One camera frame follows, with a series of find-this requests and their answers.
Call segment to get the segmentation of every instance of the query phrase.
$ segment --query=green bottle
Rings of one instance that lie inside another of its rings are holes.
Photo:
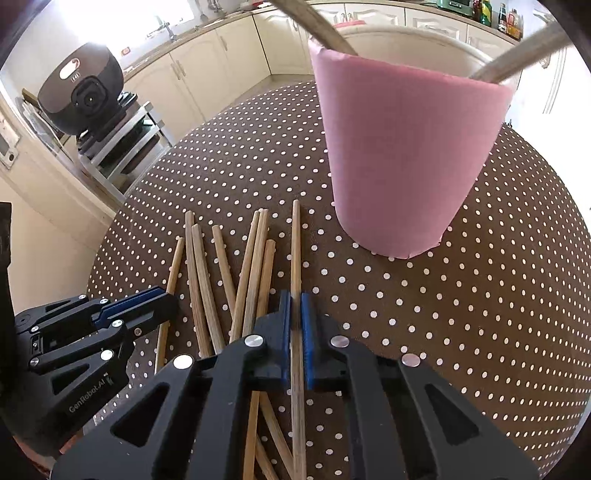
[[[492,6],[489,0],[482,0],[482,13],[480,23],[487,27],[492,26]]]

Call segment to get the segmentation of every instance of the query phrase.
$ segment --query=green appliance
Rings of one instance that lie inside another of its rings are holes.
[[[437,0],[437,7],[465,17],[472,17],[472,0]]]

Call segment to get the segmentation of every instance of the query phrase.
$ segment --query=brown tablecloth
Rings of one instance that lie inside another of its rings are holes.
[[[316,294],[318,308],[379,355],[409,351],[426,359],[546,473],[567,448],[590,392],[589,234],[564,184],[503,127],[441,245],[394,260],[372,255],[341,229],[323,133],[316,88],[308,82],[253,98],[188,134],[117,214],[96,256],[89,294],[120,299],[165,286],[191,209],[206,233],[227,332],[230,313],[210,227],[223,225],[237,284],[253,211],[270,210],[274,308],[275,292],[290,286],[291,204],[298,198],[302,286]],[[185,265],[177,296],[181,313],[171,325],[168,359],[197,354]],[[138,340],[128,388],[99,417],[153,376],[156,337]],[[287,434],[289,398],[272,400]],[[308,394],[306,420],[309,479],[347,478],[340,398]],[[264,425],[259,434],[287,480]]]

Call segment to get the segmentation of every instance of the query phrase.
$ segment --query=metal screw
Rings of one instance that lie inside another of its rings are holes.
[[[173,365],[179,370],[185,370],[193,365],[193,357],[191,355],[179,355],[173,360]]]
[[[414,353],[405,353],[402,356],[402,363],[407,367],[418,367],[421,364],[421,359]]]
[[[106,362],[107,360],[111,360],[113,358],[113,350],[103,350],[100,353],[100,357]]]
[[[345,348],[349,346],[349,339],[344,335],[335,335],[330,339],[330,344],[337,348]]]
[[[246,346],[251,348],[261,346],[265,339],[260,335],[249,335],[244,339]]]

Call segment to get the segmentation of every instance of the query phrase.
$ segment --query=kitchen cabinet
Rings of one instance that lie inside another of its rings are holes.
[[[331,25],[347,21],[345,4],[316,4],[312,8],[322,15]]]
[[[152,102],[175,141],[204,122],[204,117],[170,55],[156,60],[125,83],[139,102]]]
[[[206,121],[238,97],[225,49],[215,30],[175,48],[170,56]]]
[[[404,8],[392,5],[345,4],[348,21],[364,20],[369,25],[405,25]]]
[[[513,47],[512,43],[473,25],[468,25],[466,43],[493,59]]]
[[[216,33],[226,52],[236,97],[271,74],[252,17],[219,27]]]
[[[405,16],[407,27],[424,28],[466,42],[468,24],[464,22],[412,8],[405,9]]]
[[[311,73],[303,28],[280,10],[256,14],[254,18],[272,74]]]

